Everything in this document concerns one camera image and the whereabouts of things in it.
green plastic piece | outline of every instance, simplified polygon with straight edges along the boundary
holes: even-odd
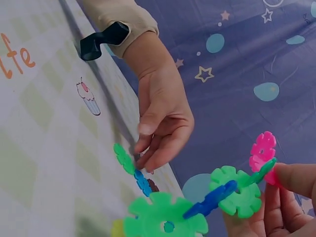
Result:
[[[172,195],[163,192],[151,193],[149,198],[152,204],[139,197],[129,206],[129,212],[138,218],[124,219],[126,237],[195,237],[196,233],[208,232],[208,224],[202,214],[183,219],[183,214],[193,206],[190,201],[178,197],[173,203]],[[165,222],[173,224],[172,232],[165,232]]]
[[[265,177],[267,173],[269,173],[274,165],[277,162],[277,158],[272,158],[268,162],[266,162],[260,169],[260,171],[253,173],[250,179],[244,184],[244,186],[249,186],[253,183],[259,184]]]
[[[249,179],[250,176],[244,171],[240,170],[236,173],[235,167],[227,165],[217,168],[211,173],[211,191],[230,180],[237,182],[238,193],[233,192],[218,204],[227,214],[233,216],[237,212],[239,218],[249,218],[260,210],[262,202],[258,185],[256,183],[249,186],[243,185]]]
[[[173,230],[174,230],[174,225],[173,223],[170,223],[170,222],[166,222],[164,225],[163,225],[163,229],[166,233],[172,233]]]
[[[118,162],[123,166],[124,170],[131,174],[135,174],[135,165],[131,159],[131,157],[126,153],[125,149],[121,144],[115,143],[113,146],[113,150],[116,154]]]

child's hand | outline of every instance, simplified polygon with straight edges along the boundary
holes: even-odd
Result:
[[[139,169],[153,171],[172,160],[188,141],[194,118],[177,67],[159,38],[141,35],[124,59],[139,78],[139,140],[135,152],[148,151]]]
[[[316,219],[303,213],[293,192],[311,198],[316,208],[316,165],[277,164],[279,189],[267,185],[261,210],[243,220],[224,214],[229,237],[315,237]]]

green checkered pattern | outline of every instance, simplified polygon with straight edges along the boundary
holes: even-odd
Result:
[[[142,192],[112,147],[128,143],[90,67],[78,57],[59,1],[6,1],[0,33],[10,40],[23,74],[0,39],[0,230],[4,237],[109,236],[114,219]],[[67,1],[83,36],[93,32],[75,0]],[[36,65],[27,68],[20,48]],[[96,60],[105,86],[137,139],[138,103],[107,53]],[[101,110],[94,116],[77,92],[82,81]],[[150,175],[162,191],[181,196],[167,165]]]

cupcake illustration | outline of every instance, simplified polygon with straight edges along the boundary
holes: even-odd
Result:
[[[101,111],[99,109],[99,106],[97,102],[94,99],[94,95],[92,94],[91,90],[86,86],[84,82],[77,83],[77,90],[79,96],[83,99],[89,110],[93,115],[99,116],[101,114]]]

star print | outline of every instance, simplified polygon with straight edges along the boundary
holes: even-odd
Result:
[[[268,21],[272,21],[272,14],[273,14],[273,11],[269,11],[269,9],[266,8],[266,12],[261,15],[261,17],[265,20],[265,24]]]
[[[206,69],[205,69],[204,67],[199,66],[199,67],[198,67],[198,71],[199,71],[199,73],[198,73],[194,78],[201,80],[203,83],[206,82],[207,79],[210,79],[210,78],[215,77],[215,76],[212,74],[212,68],[206,68]],[[206,77],[206,78],[201,77],[203,72],[204,72],[204,73],[208,73],[208,77]]]
[[[175,63],[177,68],[179,68],[180,66],[183,66],[183,59],[180,60],[180,59],[177,59],[177,62]]]
[[[313,204],[311,199],[303,199],[302,198],[302,210],[305,214],[307,214],[310,210],[313,209]]]
[[[224,20],[228,20],[230,14],[225,10],[223,13],[221,13],[222,15],[222,21]]]

